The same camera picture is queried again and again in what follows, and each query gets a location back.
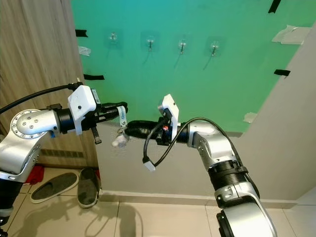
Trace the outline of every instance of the gray shoe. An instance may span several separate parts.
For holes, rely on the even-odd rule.
[[[82,208],[89,208],[98,201],[100,185],[92,168],[84,168],[79,175],[78,202]]]
[[[78,183],[75,173],[61,174],[47,181],[31,194],[32,203],[40,203],[72,189]]]

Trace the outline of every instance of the baseboard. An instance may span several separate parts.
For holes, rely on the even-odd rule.
[[[217,206],[215,197],[176,194],[147,194],[105,190],[100,190],[99,201]],[[295,200],[278,199],[262,199],[261,202],[265,208],[289,209],[297,204],[297,201]]]

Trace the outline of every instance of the tiled floor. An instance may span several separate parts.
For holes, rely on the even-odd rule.
[[[47,168],[44,182],[65,172],[69,170]],[[21,190],[14,213],[3,226],[9,237],[220,237],[217,207],[99,202],[81,209],[76,188],[33,204],[30,193],[39,185]],[[268,212],[279,237],[316,236],[316,206]]]

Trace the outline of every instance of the black tape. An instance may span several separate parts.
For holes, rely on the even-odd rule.
[[[88,37],[87,30],[75,30],[77,37]]]
[[[105,80],[103,75],[92,76],[92,75],[83,74],[83,77],[85,80]]]
[[[268,13],[271,13],[271,12],[275,13],[280,2],[281,2],[281,0],[273,0]]]
[[[280,75],[280,76],[288,76],[290,74],[291,71],[289,70],[281,70],[281,69],[276,69],[275,70],[275,74],[276,75]]]

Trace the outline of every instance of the green backdrop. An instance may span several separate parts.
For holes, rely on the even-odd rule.
[[[171,93],[179,121],[203,116],[226,131],[244,132],[298,45],[271,42],[286,25],[312,26],[315,0],[72,0],[77,38],[91,48],[81,56],[86,81],[102,103],[126,101],[128,120],[157,120],[157,105]],[[111,32],[117,40],[111,42]],[[147,36],[154,39],[152,52]],[[185,40],[183,55],[179,41]],[[218,41],[217,55],[210,44]]]

